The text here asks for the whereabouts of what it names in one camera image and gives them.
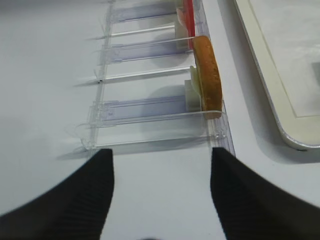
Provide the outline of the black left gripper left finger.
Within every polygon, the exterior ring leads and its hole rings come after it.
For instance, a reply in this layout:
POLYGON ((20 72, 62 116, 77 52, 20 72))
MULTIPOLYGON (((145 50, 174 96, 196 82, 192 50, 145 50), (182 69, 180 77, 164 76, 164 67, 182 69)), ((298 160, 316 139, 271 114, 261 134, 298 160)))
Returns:
POLYGON ((0 217, 2 240, 98 240, 115 188, 113 151, 101 149, 34 200, 0 217))

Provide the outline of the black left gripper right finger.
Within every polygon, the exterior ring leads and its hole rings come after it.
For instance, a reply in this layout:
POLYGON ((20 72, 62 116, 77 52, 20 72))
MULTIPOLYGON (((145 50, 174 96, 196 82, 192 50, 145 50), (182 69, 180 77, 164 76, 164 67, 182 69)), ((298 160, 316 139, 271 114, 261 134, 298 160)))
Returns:
POLYGON ((228 240, 318 240, 320 209, 261 177, 228 150, 211 154, 210 192, 228 240))

